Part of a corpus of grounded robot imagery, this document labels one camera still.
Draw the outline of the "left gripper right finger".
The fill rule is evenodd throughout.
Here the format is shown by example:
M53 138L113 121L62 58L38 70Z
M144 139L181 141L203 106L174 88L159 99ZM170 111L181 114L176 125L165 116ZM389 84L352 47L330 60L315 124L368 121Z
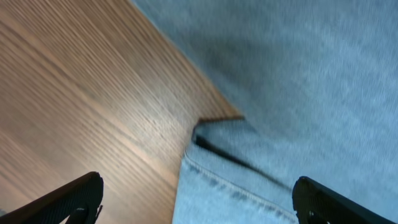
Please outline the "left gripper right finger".
M292 201L300 224L394 224L306 176L296 181Z

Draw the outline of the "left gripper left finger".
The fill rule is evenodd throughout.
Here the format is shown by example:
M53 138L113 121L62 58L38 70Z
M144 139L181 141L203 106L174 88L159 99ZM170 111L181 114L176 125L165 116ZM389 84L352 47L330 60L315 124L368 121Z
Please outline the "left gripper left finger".
M1 224L96 223L102 211L104 182L89 172L68 184L1 216Z

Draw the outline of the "light blue denim jeans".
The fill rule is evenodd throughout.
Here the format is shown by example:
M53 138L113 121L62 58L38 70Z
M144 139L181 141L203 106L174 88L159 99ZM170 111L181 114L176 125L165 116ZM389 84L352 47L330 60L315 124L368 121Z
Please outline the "light blue denim jeans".
M397 221L397 2L135 0L242 118L183 154L174 223L297 223L307 176Z

